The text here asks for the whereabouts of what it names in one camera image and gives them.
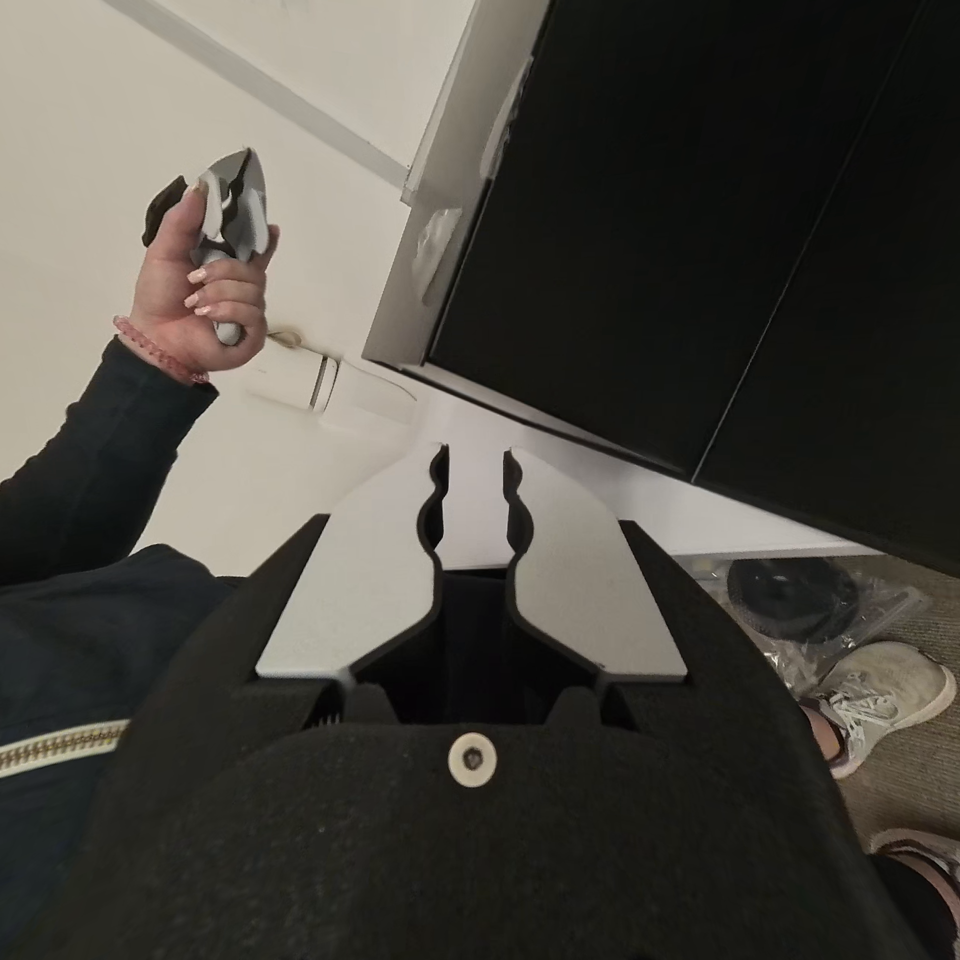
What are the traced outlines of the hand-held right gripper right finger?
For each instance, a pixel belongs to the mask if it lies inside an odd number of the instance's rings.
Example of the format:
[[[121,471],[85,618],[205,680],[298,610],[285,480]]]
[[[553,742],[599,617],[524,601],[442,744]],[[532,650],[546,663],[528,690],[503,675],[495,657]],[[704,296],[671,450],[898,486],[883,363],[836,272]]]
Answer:
[[[688,667],[616,515],[523,448],[504,454],[513,622],[592,680],[685,680]]]

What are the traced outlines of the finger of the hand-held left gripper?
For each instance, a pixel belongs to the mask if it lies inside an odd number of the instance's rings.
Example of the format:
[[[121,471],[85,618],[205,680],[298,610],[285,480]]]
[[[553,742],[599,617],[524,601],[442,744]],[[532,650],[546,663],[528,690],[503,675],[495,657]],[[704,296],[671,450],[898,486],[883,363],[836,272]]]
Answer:
[[[237,150],[212,163],[200,175],[198,184],[205,195],[201,237],[224,242],[225,230],[236,220],[239,200],[245,189],[245,177],[252,150]]]
[[[238,261],[263,255],[270,244],[266,181],[259,166],[246,166],[229,182],[223,241]]]

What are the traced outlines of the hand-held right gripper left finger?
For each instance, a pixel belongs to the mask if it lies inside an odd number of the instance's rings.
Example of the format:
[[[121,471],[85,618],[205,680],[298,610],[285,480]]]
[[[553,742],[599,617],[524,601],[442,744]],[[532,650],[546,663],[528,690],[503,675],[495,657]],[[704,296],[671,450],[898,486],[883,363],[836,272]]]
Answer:
[[[449,448],[427,442],[356,487],[327,518],[255,666],[265,680],[344,687],[439,610]]]

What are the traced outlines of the person's left forearm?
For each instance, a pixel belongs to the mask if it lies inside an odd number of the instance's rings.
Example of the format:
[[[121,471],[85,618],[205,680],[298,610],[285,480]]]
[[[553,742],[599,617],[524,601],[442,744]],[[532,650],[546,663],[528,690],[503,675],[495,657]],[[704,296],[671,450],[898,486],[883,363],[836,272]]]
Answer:
[[[2,587],[128,557],[180,445],[217,397],[210,383],[181,383],[113,338],[54,437],[2,482]]]

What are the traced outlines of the person's left hand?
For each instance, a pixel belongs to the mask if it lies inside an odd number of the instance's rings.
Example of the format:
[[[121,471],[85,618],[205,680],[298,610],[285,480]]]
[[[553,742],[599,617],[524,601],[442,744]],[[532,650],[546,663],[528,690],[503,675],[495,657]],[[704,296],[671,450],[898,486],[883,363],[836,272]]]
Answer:
[[[191,251],[206,205],[204,187],[196,184],[165,213],[146,249],[127,324],[118,330],[133,353],[188,386],[239,369],[262,351],[267,268],[281,237],[271,224],[262,254],[196,267]]]

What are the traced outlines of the clear plastic bag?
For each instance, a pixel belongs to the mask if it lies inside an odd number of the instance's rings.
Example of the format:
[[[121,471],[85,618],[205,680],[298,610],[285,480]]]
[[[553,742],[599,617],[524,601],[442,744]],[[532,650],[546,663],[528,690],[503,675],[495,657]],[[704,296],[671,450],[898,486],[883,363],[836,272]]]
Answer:
[[[414,294],[423,304],[462,215],[461,207],[437,209],[416,235],[411,276]]]

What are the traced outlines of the plastic bag with black disc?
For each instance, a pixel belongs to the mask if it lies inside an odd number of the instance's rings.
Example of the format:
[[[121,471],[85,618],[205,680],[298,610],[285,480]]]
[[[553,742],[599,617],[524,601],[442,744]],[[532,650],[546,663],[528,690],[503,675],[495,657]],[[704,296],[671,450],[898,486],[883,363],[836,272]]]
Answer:
[[[797,698],[929,602],[913,585],[848,570],[833,558],[698,559],[691,574]]]

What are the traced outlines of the clear plastic wrap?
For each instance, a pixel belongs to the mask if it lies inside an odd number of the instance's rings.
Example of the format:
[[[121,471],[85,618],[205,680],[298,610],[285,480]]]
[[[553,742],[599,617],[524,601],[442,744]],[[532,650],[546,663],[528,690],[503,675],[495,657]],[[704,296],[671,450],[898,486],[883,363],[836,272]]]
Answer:
[[[522,96],[522,90],[533,64],[533,55],[529,55],[523,61],[511,81],[490,127],[478,165],[478,174],[483,182],[493,180],[498,173],[502,153],[509,139],[510,126],[516,114],[517,104]]]

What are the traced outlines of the person's navy zip jacket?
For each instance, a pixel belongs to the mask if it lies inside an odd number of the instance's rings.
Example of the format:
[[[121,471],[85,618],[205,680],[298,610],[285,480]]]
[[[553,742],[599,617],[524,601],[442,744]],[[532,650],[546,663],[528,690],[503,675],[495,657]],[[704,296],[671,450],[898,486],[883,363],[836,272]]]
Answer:
[[[131,719],[199,625],[241,586],[167,546],[2,590],[6,748]],[[6,954],[66,879],[105,753],[2,777],[1,945]]]

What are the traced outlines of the person's white sneaker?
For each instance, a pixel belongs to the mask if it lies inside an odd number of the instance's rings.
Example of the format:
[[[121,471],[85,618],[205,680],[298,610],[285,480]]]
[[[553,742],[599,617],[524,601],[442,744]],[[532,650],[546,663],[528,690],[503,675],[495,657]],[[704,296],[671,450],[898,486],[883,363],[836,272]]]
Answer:
[[[951,907],[958,907],[959,841],[950,837],[910,828],[892,828],[875,834],[869,853],[904,861],[928,879],[946,896]]]
[[[799,703],[830,773],[842,781],[882,739],[935,719],[956,693],[949,668],[906,643],[879,641],[844,656]]]

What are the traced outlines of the black fronted white cabinet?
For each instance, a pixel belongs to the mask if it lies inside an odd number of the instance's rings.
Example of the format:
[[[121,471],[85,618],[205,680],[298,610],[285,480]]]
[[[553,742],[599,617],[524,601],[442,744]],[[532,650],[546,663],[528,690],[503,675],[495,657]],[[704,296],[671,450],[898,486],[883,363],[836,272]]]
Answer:
[[[958,2],[476,2],[458,55],[363,357],[958,576]]]

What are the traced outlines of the white wall socket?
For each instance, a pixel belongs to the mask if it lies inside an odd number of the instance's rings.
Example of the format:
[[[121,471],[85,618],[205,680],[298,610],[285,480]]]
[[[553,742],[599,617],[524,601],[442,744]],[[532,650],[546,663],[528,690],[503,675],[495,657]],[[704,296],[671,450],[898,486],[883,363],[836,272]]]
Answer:
[[[245,371],[250,394],[313,415],[328,429],[391,441],[414,424],[413,393],[347,360],[311,350],[293,333],[268,336]]]

